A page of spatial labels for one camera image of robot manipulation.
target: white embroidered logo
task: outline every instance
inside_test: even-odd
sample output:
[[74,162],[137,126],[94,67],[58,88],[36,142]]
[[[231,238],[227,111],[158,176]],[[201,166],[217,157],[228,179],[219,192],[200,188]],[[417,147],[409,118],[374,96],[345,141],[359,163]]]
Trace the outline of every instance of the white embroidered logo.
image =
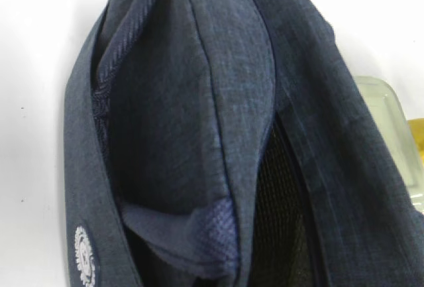
[[80,278],[84,287],[94,287],[95,266],[93,250],[87,232],[82,226],[78,226],[75,231],[75,258],[77,268],[81,272]]

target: bag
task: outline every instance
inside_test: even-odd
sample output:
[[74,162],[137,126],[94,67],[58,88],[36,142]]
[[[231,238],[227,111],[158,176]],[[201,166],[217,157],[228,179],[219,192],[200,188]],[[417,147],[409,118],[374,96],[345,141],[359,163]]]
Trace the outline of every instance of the bag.
[[72,287],[423,286],[423,216],[310,0],[109,0],[65,107]]

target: yellow object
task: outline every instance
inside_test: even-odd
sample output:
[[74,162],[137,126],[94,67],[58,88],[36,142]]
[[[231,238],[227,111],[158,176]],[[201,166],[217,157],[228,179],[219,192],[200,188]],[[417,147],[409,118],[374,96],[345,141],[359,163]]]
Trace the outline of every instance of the yellow object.
[[415,144],[417,144],[419,155],[424,163],[424,118],[409,120],[408,123],[411,128]]

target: stitched seam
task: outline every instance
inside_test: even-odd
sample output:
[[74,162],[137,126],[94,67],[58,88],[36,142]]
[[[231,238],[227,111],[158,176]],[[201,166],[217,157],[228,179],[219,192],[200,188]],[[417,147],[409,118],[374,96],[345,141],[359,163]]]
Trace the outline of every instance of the stitched seam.
[[[262,17],[262,15],[260,14],[258,7],[256,5],[256,3],[254,2],[254,0],[250,0],[250,4],[253,8],[254,14],[256,16],[256,21],[258,22],[258,24],[261,26],[262,29],[262,34],[263,34],[263,43],[266,46],[266,53],[267,55],[269,55],[271,61],[269,61],[268,65],[267,65],[267,70],[269,72],[273,72],[274,73],[274,85],[273,85],[273,92],[272,92],[272,105],[273,105],[273,110],[271,112],[271,116],[267,122],[267,129],[265,129],[262,133],[262,136],[260,138],[260,142],[261,142],[261,149],[258,155],[262,156],[262,153],[264,152],[264,149],[266,148],[266,141],[268,139],[268,135],[271,132],[271,128],[272,128],[272,122],[274,121],[274,114],[275,114],[275,109],[276,109],[276,62],[275,62],[275,58],[274,58],[274,50],[272,48],[272,43],[271,43],[271,39],[270,39],[270,35],[268,32],[268,29],[266,28],[266,23]],[[238,247],[241,250],[241,242],[240,242],[240,237],[237,237],[238,239]],[[237,276],[237,279],[235,280],[233,286],[236,286],[238,281],[239,281],[239,274]]]
[[[90,83],[91,83],[91,80],[90,80],[91,79],[91,75],[92,74],[90,74],[90,76],[89,76],[89,86],[90,87],[91,87],[91,85],[90,85]],[[91,100],[91,88],[90,88],[90,92],[89,92],[89,108],[90,109],[93,108],[93,102]],[[111,195],[110,179],[109,179],[109,176],[106,173],[105,163],[102,160],[103,159],[103,154],[100,151],[100,144],[99,144],[99,138],[97,136],[97,129],[96,129],[96,126],[95,126],[95,121],[94,121],[94,118],[93,118],[92,115],[89,115],[88,117],[89,117],[89,119],[88,119],[89,122],[87,124],[89,125],[89,127],[91,128],[91,130],[94,131],[94,135],[95,135],[95,138],[91,138],[92,139],[93,146],[95,147],[95,151],[97,153],[97,156],[95,156],[95,159],[96,159],[98,165],[100,165],[100,167],[101,167],[99,169],[100,173],[102,174],[102,176],[101,176],[101,182],[103,183],[104,186],[106,186],[105,187],[106,188],[106,192],[107,192],[107,195],[106,196],[107,196],[107,200],[108,200],[109,206],[112,208],[113,219],[114,219],[114,221],[116,223],[116,226],[117,226],[117,229],[118,229],[118,232],[119,232],[119,240],[120,240],[121,244],[123,245],[123,248],[124,248],[124,250],[126,252],[125,253],[125,256],[127,257],[127,260],[129,262],[129,264],[131,265],[131,272],[132,272],[132,275],[133,275],[135,284],[137,286],[143,286],[143,283],[141,282],[141,278],[140,278],[138,272],[134,268],[133,259],[132,259],[132,257],[129,256],[129,255],[131,255],[131,252],[129,250],[129,246],[128,246],[127,240],[123,238],[123,237],[125,237],[125,234],[123,233],[122,223],[121,223],[121,220],[119,219],[118,212],[117,212],[117,210],[113,210],[113,208],[116,209],[117,206],[115,204],[115,200],[113,199],[113,197]]]
[[270,33],[268,32],[264,18],[260,14],[260,12],[258,10],[258,6],[256,5],[255,1],[250,0],[250,3],[252,5],[254,14],[256,15],[256,20],[258,21],[258,24],[261,26],[262,34],[264,35],[262,39],[263,39],[265,46],[266,46],[266,53],[272,59],[272,62],[268,63],[268,69],[267,70],[269,70],[269,71],[272,70],[273,73],[274,73],[274,90],[273,90],[273,94],[272,94],[274,109],[273,109],[272,115],[270,116],[270,119],[268,121],[268,129],[265,129],[265,131],[262,133],[262,136],[261,136],[261,139],[260,139],[262,146],[265,147],[266,145],[264,143],[265,143],[265,140],[267,139],[268,133],[270,131],[270,128],[271,128],[270,125],[272,124],[272,121],[274,120],[274,114],[275,114],[275,108],[276,108],[275,107],[276,106],[276,82],[277,82],[276,62],[275,62],[275,58],[274,58],[274,56],[275,56],[274,49],[272,48],[272,44],[271,44]]
[[[228,187],[228,190],[229,190],[229,193],[230,193],[230,197],[231,197],[231,199],[233,201],[233,204],[232,204],[233,217],[237,220],[238,219],[237,218],[237,212],[236,212],[236,208],[234,206],[234,193],[232,191],[232,188],[230,187],[228,166],[227,166],[227,161],[225,160],[225,151],[224,151],[224,147],[223,147],[222,126],[221,126],[221,122],[219,120],[217,101],[215,99],[215,89],[214,89],[214,82],[213,82],[213,78],[212,78],[211,62],[210,62],[209,57],[208,57],[208,55],[206,53],[206,48],[205,48],[204,42],[203,42],[203,40],[202,40],[202,38],[200,36],[200,29],[199,29],[199,25],[197,23],[197,19],[196,19],[196,16],[195,16],[195,10],[194,10],[193,2],[192,2],[192,0],[188,0],[188,3],[190,5],[191,15],[193,17],[197,39],[199,40],[200,47],[201,47],[201,49],[203,51],[203,55],[204,55],[205,60],[207,62],[207,67],[209,69],[209,81],[210,81],[210,84],[211,84],[211,94],[212,94],[212,100],[213,100],[213,105],[214,105],[214,110],[215,110],[215,120],[217,122],[217,129],[218,129],[218,136],[219,136],[219,146],[221,148],[221,156],[223,158],[223,168],[224,168],[225,182],[227,184],[227,187]],[[239,228],[238,221],[235,222],[235,226],[237,228],[238,258],[240,258],[240,237],[239,237],[240,228]]]

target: black mesh lining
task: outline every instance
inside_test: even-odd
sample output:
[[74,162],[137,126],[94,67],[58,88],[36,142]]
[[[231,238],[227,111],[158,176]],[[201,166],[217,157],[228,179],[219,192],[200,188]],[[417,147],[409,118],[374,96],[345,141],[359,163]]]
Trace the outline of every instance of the black mesh lining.
[[255,209],[248,286],[312,286],[301,204],[275,124],[260,165]]

